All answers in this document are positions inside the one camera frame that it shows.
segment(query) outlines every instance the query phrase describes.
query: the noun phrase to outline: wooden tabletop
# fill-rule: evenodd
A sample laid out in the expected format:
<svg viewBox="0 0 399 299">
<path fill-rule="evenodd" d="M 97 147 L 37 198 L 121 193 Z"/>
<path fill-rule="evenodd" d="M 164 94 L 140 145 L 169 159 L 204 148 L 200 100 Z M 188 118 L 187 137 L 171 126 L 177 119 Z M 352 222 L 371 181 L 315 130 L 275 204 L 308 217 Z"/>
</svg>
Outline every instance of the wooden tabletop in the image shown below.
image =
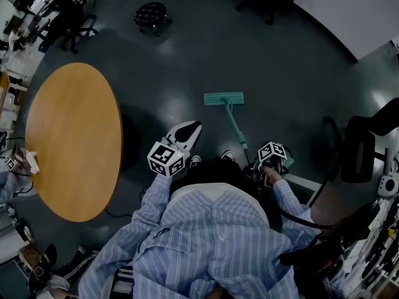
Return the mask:
<svg viewBox="0 0 399 299">
<path fill-rule="evenodd" d="M 10 87 L 10 80 L 8 77 L 7 72 L 0 72 L 0 115 L 2 111 L 2 106 L 4 104 L 4 100 L 6 99 L 6 94 L 8 92 L 8 89 Z"/>
<path fill-rule="evenodd" d="M 55 71 L 29 111 L 26 149 L 36 151 L 34 186 L 57 215 L 88 221 L 108 204 L 122 161 L 122 123 L 103 75 L 88 64 Z"/>
</svg>

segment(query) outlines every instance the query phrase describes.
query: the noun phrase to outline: sleeve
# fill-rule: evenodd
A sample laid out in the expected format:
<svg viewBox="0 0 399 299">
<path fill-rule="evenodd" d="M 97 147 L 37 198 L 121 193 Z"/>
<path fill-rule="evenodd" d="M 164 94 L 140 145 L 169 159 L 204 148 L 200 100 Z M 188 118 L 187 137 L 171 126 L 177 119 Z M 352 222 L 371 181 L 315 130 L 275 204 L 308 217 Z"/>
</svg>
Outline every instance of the sleeve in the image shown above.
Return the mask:
<svg viewBox="0 0 399 299">
<path fill-rule="evenodd" d="M 313 222 L 310 208 L 299 204 L 287 181 L 281 179 L 273 185 L 273 194 L 281 209 L 289 214 Z M 306 248 L 313 238 L 321 233 L 319 229 L 307 227 L 282 216 L 282 233 L 290 238 L 293 250 Z"/>
<path fill-rule="evenodd" d="M 138 246 L 159 226 L 169 201 L 171 179 L 158 175 L 143 197 L 142 208 L 132 215 L 132 222 L 107 242 L 79 283 L 79 297 L 98 299 L 102 286 L 118 268 L 128 265 Z"/>
<path fill-rule="evenodd" d="M 7 179 L 5 185 L 0 188 L 0 202 L 6 202 L 12 199 L 15 192 L 18 192 L 21 184 L 17 175 L 12 172 L 6 173 Z"/>
</svg>

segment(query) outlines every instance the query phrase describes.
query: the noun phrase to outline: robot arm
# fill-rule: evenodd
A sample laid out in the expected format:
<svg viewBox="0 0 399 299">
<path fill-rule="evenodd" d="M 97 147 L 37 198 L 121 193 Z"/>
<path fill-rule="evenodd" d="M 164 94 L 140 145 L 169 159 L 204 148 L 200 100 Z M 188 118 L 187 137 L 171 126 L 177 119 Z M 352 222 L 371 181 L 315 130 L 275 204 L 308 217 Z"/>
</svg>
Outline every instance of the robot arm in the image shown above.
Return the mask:
<svg viewBox="0 0 399 299">
<path fill-rule="evenodd" d="M 174 126 L 160 142 L 156 142 L 147 155 L 150 169 L 168 178 L 186 166 L 190 151 L 202 131 L 199 121 L 188 121 Z"/>
</svg>

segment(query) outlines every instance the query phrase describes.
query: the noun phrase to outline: white object on table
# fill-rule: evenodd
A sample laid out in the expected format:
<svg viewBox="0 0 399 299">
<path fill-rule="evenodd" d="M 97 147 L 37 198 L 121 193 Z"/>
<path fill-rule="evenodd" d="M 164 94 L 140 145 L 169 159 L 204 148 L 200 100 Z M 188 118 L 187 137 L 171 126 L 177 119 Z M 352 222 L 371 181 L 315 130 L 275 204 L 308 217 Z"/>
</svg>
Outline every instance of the white object on table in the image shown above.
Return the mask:
<svg viewBox="0 0 399 299">
<path fill-rule="evenodd" d="M 30 152 L 28 150 L 26 150 L 26 160 L 29 163 L 29 165 L 31 165 L 31 173 L 32 174 L 37 174 L 40 169 L 39 169 L 39 165 L 37 165 L 36 163 L 36 152 Z"/>
</svg>

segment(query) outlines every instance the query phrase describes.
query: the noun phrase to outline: white wall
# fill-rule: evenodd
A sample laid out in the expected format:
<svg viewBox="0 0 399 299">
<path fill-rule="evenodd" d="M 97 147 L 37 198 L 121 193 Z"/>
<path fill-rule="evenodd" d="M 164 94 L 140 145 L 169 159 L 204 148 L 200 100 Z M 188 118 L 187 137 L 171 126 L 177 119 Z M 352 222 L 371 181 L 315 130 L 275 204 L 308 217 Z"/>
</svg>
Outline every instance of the white wall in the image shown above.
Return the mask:
<svg viewBox="0 0 399 299">
<path fill-rule="evenodd" d="M 7 21 L 16 13 L 16 9 L 8 0 L 0 0 L 0 39 L 4 40 L 3 30 Z"/>
<path fill-rule="evenodd" d="M 399 0 L 295 0 L 361 59 L 399 36 Z"/>
</svg>

